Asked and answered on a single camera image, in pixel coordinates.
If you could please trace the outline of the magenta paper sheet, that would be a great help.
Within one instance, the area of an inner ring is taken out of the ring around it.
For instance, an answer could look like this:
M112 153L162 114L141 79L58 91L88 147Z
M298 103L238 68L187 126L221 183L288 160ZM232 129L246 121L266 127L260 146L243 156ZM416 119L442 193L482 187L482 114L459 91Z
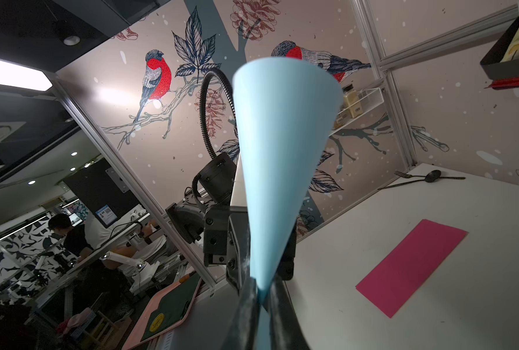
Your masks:
M356 289L392 318L466 236L464 230L421 220Z

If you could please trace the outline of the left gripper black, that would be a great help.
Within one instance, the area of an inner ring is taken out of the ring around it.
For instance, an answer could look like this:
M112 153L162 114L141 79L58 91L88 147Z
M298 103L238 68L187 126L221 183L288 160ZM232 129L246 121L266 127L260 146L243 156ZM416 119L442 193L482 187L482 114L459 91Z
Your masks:
M283 281L294 276L297 223L291 230L277 275ZM249 277L249 218L246 207L215 205L205 214L204 264L224 265L227 282L240 289Z

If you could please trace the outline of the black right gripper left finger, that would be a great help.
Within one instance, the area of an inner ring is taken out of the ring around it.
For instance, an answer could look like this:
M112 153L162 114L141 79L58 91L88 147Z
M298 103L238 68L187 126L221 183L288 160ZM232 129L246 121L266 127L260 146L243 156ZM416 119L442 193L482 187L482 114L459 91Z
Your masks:
M259 324L259 298L256 280L247 278L240 290L240 299L221 346L222 350L252 350Z

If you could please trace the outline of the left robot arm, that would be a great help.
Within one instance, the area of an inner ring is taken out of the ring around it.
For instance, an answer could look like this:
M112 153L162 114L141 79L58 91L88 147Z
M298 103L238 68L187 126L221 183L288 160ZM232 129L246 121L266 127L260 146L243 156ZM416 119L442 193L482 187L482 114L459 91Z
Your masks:
M166 212L187 243L202 243L204 265L224 265L228 283L240 290L249 277L251 235L247 208L230 205L236 176L236 164L221 153Z

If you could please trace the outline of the light blue paper sheet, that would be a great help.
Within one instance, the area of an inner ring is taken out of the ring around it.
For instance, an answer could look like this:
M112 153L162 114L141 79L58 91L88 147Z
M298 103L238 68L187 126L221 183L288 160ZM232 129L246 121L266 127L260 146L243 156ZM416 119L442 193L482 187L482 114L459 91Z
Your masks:
M296 58L249 62L233 83L260 319L343 97L331 74Z

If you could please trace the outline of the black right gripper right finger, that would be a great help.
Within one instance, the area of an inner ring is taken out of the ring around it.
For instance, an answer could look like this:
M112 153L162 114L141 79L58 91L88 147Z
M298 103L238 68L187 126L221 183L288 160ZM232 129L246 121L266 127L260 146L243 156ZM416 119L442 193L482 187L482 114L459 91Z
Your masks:
M270 315L270 345L277 350L310 350L284 281L275 276L266 301Z

